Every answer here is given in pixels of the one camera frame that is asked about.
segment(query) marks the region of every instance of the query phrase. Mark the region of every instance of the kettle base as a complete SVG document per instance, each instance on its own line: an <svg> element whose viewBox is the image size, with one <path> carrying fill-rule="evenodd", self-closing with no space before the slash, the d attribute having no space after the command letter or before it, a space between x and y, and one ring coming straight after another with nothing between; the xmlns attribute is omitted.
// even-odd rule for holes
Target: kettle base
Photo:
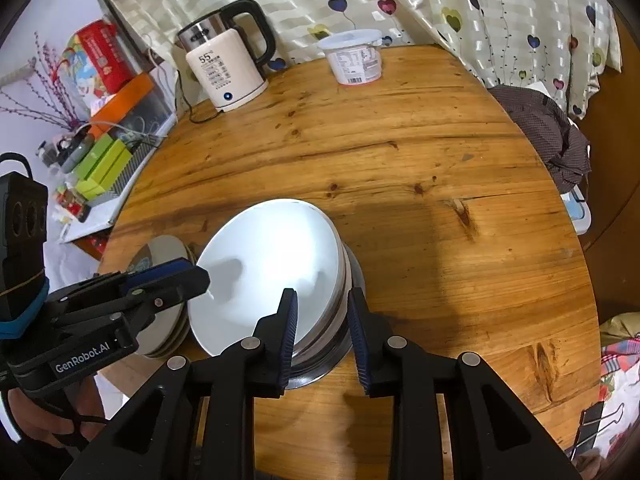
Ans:
<svg viewBox="0 0 640 480"><path fill-rule="evenodd" d="M227 106L223 106L220 108L216 107L216 110L220 112L228 112L230 110L235 110L236 108L241 107L242 105L248 103L252 99L255 99L256 97L258 97L258 95L260 95L262 92L264 92L267 89L267 86L269 86L269 81L265 80L253 92L245 95L243 98L238 99L238 101L235 101Z"/></svg>

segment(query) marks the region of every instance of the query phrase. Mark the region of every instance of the screw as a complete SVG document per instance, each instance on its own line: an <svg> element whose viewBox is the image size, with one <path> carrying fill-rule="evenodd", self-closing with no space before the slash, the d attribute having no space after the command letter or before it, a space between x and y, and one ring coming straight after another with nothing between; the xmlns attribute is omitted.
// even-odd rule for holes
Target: screw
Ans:
<svg viewBox="0 0 640 480"><path fill-rule="evenodd" d="M242 339L240 346L245 350L253 350L254 348L258 348L260 346L260 340L257 337L245 337Z"/></svg>
<svg viewBox="0 0 640 480"><path fill-rule="evenodd" d="M462 354L462 362L467 366L478 366L480 364L480 356L473 352L465 352Z"/></svg>
<svg viewBox="0 0 640 480"><path fill-rule="evenodd" d="M185 359L184 357L182 357L181 355L174 355L172 358L170 358L167 362L166 365L169 367L169 369L171 370L179 370L180 368L182 368L185 364L187 364L187 359Z"/></svg>
<svg viewBox="0 0 640 480"><path fill-rule="evenodd" d="M406 339L401 335L393 335L386 340L386 344L391 348L404 348L406 346Z"/></svg>

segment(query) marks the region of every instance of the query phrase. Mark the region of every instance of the hand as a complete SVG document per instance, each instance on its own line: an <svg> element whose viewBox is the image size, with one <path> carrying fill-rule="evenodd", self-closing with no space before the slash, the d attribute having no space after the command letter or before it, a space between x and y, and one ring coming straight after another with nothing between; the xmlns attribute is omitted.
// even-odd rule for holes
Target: hand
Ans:
<svg viewBox="0 0 640 480"><path fill-rule="evenodd" d="M74 432L74 424L71 420L43 410L20 389L10 390L8 399L12 415L25 435L54 447L63 447L53 435ZM102 400L93 377L85 378L80 384L75 408L80 415L104 417ZM93 440L103 427L103 424L83 422L80 426L80 433L87 440Z"/></svg>

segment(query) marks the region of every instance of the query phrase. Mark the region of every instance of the plaid cloth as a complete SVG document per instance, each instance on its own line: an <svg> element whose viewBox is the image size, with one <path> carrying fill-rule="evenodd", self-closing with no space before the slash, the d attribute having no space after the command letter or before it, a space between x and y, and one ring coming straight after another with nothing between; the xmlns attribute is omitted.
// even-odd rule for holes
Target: plaid cloth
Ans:
<svg viewBox="0 0 640 480"><path fill-rule="evenodd" d="M589 141L556 102L531 88L498 85L489 92L538 152L560 193L568 193L591 171Z"/></svg>
<svg viewBox="0 0 640 480"><path fill-rule="evenodd" d="M626 372L640 361L640 338L625 339L602 348L600 376L622 370Z"/></svg>

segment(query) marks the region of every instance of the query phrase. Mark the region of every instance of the camera lens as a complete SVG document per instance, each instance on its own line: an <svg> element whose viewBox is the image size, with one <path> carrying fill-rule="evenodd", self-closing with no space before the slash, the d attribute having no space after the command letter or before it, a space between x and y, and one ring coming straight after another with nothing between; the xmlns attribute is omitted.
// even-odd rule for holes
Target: camera lens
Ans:
<svg viewBox="0 0 640 480"><path fill-rule="evenodd" d="M36 231L36 216L36 206L31 202L27 208L27 235L30 237L32 237Z"/></svg>
<svg viewBox="0 0 640 480"><path fill-rule="evenodd" d="M20 232L22 232L23 219L22 203L16 202L14 204L14 211L11 214L11 227L14 231L14 236L20 236Z"/></svg>
<svg viewBox="0 0 640 480"><path fill-rule="evenodd" d="M40 208L40 215L38 216L38 225L41 231L46 230L47 227L47 208L42 206Z"/></svg>

